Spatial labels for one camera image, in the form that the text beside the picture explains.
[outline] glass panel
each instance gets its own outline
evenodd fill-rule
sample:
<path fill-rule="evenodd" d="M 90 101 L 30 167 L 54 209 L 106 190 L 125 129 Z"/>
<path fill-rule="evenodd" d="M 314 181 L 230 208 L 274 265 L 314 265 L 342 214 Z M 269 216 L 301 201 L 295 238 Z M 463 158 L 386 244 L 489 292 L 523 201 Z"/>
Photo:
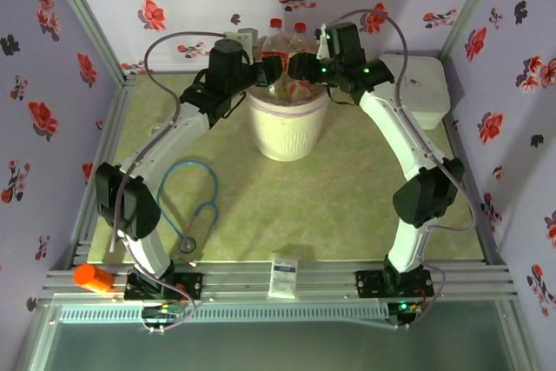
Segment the glass panel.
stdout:
<path fill-rule="evenodd" d="M 47 370 L 203 371 L 511 369 L 493 303 L 444 302 L 406 332 L 351 323 L 58 326 Z"/>

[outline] white container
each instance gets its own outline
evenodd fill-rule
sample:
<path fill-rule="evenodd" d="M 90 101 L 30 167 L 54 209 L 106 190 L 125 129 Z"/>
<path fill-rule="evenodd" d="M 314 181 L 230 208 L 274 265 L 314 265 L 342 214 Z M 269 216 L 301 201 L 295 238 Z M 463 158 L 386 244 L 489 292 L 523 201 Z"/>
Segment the white container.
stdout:
<path fill-rule="evenodd" d="M 295 161 L 311 152 L 319 141 L 327 113 L 326 92 L 313 101 L 280 106 L 247 94 L 248 119 L 255 145 L 276 161 Z"/>
<path fill-rule="evenodd" d="M 385 54 L 380 60 L 397 81 L 403 56 Z M 400 97 L 422 129 L 435 129 L 450 111 L 450 95 L 442 63 L 430 56 L 410 56 Z"/>

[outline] purple wall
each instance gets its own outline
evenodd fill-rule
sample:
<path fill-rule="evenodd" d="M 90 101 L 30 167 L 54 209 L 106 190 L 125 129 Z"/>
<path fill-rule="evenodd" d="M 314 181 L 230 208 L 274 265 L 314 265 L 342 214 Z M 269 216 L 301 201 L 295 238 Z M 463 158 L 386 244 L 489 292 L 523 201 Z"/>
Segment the purple wall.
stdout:
<path fill-rule="evenodd" d="M 544 369 L 554 369 L 556 337 L 555 25 L 554 0 L 484 0 L 447 66 L 482 220 L 512 271 Z"/>
<path fill-rule="evenodd" d="M 66 0 L 0 4 L 0 369 L 8 370 L 47 272 L 64 267 L 56 262 L 83 199 L 83 165 L 95 157 L 116 82 Z"/>

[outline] plastic bottle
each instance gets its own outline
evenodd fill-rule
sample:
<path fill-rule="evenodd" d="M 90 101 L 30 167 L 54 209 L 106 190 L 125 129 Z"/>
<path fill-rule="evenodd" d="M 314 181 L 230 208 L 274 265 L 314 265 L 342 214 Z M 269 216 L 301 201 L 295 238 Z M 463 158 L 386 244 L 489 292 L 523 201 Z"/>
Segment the plastic bottle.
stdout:
<path fill-rule="evenodd" d="M 281 58 L 282 76 L 268 86 L 268 97 L 274 100 L 289 102 L 289 95 L 284 89 L 284 78 L 288 69 L 288 39 L 281 31 L 281 19 L 270 19 L 270 34 L 262 45 L 262 56 L 279 56 Z"/>
<path fill-rule="evenodd" d="M 288 45 L 288 59 L 300 52 L 315 53 L 316 43 L 305 35 L 307 25 L 303 22 L 298 22 L 295 24 L 294 29 L 295 35 Z M 311 100 L 313 96 L 313 91 L 308 82 L 298 81 L 292 78 L 288 78 L 287 80 L 286 92 L 289 95 L 290 101 L 294 103 Z"/>

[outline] orange object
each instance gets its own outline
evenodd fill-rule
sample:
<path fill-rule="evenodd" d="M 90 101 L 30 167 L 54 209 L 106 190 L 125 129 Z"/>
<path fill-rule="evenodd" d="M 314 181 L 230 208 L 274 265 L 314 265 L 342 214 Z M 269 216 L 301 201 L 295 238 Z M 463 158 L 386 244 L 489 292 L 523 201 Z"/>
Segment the orange object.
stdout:
<path fill-rule="evenodd" d="M 79 287 L 95 291 L 97 293 L 106 293 L 114 284 L 114 276 L 108 271 L 104 271 L 92 264 L 83 264 L 77 267 L 73 274 L 73 281 Z"/>

